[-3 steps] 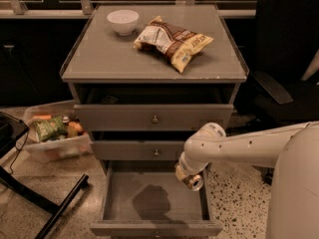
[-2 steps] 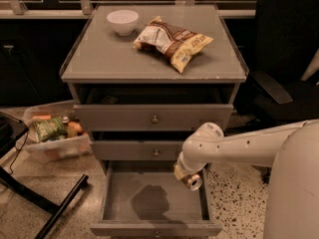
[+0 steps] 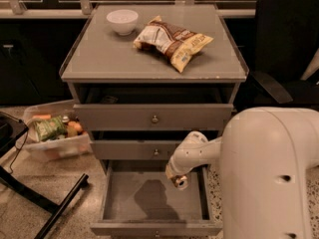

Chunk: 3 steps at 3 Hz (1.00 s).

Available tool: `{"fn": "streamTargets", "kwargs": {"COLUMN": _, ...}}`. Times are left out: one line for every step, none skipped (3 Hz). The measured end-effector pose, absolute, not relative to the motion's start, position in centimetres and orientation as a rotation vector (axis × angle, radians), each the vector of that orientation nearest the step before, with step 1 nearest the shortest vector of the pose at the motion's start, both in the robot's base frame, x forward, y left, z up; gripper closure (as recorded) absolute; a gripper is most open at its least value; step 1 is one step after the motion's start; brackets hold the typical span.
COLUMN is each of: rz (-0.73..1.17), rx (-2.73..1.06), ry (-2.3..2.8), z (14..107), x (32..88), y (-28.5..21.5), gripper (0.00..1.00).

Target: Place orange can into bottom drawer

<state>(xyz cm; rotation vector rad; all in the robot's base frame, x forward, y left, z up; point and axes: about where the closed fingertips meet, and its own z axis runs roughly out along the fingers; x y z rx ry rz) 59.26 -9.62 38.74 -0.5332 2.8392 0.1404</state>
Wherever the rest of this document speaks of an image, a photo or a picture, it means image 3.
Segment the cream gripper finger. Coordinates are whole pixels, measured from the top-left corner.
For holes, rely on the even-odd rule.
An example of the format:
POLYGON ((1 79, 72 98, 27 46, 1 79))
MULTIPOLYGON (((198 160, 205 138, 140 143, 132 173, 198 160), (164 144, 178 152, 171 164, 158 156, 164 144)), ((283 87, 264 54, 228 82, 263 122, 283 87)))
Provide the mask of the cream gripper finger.
POLYGON ((171 170, 169 164, 166 165, 165 167, 165 175, 168 179, 171 179, 171 180, 177 180, 177 179, 180 179, 180 176, 179 175, 175 175, 173 173, 173 171, 171 170))

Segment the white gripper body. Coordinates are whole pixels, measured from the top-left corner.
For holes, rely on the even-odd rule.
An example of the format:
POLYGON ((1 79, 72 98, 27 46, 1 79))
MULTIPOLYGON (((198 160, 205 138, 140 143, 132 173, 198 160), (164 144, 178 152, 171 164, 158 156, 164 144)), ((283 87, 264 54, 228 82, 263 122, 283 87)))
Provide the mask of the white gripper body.
POLYGON ((189 155, 181 150, 177 149, 170 157, 168 163, 171 170, 175 175, 184 175, 189 173, 195 165, 189 155))

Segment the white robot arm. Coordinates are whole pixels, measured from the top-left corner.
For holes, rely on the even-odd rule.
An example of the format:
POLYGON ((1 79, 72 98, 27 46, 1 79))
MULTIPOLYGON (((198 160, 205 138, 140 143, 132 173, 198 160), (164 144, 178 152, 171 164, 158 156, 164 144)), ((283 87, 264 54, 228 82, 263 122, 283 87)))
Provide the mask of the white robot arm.
POLYGON ((306 171, 319 163, 319 113, 259 107, 221 137, 190 132, 165 168, 177 181, 219 160, 223 239, 312 239, 306 171))

